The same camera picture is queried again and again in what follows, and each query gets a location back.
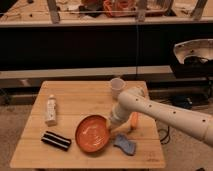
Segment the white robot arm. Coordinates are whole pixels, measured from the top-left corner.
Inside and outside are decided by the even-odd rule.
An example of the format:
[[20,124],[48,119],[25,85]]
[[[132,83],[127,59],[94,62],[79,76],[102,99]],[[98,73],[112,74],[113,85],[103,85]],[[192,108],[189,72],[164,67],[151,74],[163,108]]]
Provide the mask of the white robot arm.
[[118,96],[112,109],[110,128],[126,122],[132,112],[140,112],[162,121],[213,147],[213,117],[208,114],[161,104],[144,98],[143,89],[133,87]]

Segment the wooden table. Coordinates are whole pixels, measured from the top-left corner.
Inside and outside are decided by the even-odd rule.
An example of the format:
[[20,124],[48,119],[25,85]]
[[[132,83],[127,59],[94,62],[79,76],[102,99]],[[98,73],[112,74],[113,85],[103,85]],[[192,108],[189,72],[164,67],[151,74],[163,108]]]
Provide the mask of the wooden table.
[[[143,81],[127,81],[126,88],[142,86]],[[47,127],[44,113],[48,96],[57,100],[58,125]],[[112,132],[109,145],[98,155],[86,155],[75,142],[75,130],[79,122],[90,114],[108,117],[116,101],[112,99],[107,81],[46,81],[42,84],[31,114],[18,142],[10,166],[12,168],[72,168],[72,169],[141,169],[164,168],[165,161],[156,129],[155,120],[139,115],[138,127],[129,132],[129,121]],[[68,152],[54,148],[41,141],[45,131],[52,131],[72,139]],[[136,142],[134,156],[125,155],[113,147],[117,133],[124,133]]]
[[[75,21],[77,21],[78,23],[81,23],[82,25],[86,24],[86,23],[90,23],[90,22],[94,22],[94,21],[102,21],[103,23],[107,24],[107,23],[117,23],[118,22],[128,22],[131,21],[130,18],[119,18],[118,19],[114,19],[114,18],[107,18],[105,14],[100,15],[99,17],[97,17],[95,20],[94,19],[88,19],[88,17],[86,18],[82,18],[82,15],[79,14],[74,14],[74,13],[70,13],[65,11],[65,9],[67,7],[67,4],[72,4],[72,5],[76,5],[76,4],[81,4],[81,0],[56,0],[57,5],[60,7],[61,11],[59,12],[60,15],[60,20],[63,22],[67,22],[70,21],[71,23],[75,23]],[[192,6],[195,6],[197,3],[197,0],[174,0],[173,3],[173,11],[176,13],[177,17],[172,17],[172,19],[174,21],[177,20],[177,18],[188,18],[189,15],[184,14],[183,12],[181,12],[179,9],[177,9],[175,7],[176,3],[185,3],[185,4],[190,4]],[[203,16],[204,17],[213,17],[213,1],[212,0],[208,0],[205,9],[203,11]],[[157,21],[164,21],[166,22],[167,20],[165,20],[165,17],[158,17]],[[44,0],[36,0],[34,1],[34,3],[32,4],[28,4],[26,2],[26,0],[18,0],[6,13],[5,15],[3,15],[0,18],[0,24],[1,22],[28,22],[31,21],[31,24],[41,24],[44,21],[45,22],[49,22],[51,23],[51,18],[50,18],[50,14],[49,14],[49,8],[47,5],[47,2]]]

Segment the white bottle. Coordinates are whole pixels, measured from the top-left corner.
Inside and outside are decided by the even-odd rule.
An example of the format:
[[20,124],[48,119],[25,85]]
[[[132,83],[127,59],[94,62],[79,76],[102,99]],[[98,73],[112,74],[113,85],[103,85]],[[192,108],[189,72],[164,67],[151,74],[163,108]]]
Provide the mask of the white bottle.
[[57,125],[56,121],[56,98],[51,94],[47,100],[47,109],[45,115],[45,123],[48,126]]

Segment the white cup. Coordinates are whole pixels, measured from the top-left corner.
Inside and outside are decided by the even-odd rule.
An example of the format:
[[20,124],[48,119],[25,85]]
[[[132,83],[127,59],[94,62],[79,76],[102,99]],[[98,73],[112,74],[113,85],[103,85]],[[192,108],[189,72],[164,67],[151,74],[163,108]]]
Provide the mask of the white cup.
[[121,78],[113,78],[110,80],[111,94],[114,99],[118,98],[118,95],[123,91],[126,83]]

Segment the orange bowl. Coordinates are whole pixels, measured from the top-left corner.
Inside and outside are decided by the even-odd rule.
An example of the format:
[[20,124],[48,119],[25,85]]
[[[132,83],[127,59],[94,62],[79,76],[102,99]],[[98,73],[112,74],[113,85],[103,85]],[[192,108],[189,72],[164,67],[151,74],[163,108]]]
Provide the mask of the orange bowl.
[[77,145],[84,152],[97,152],[105,147],[110,137],[106,118],[90,115],[83,119],[75,132]]

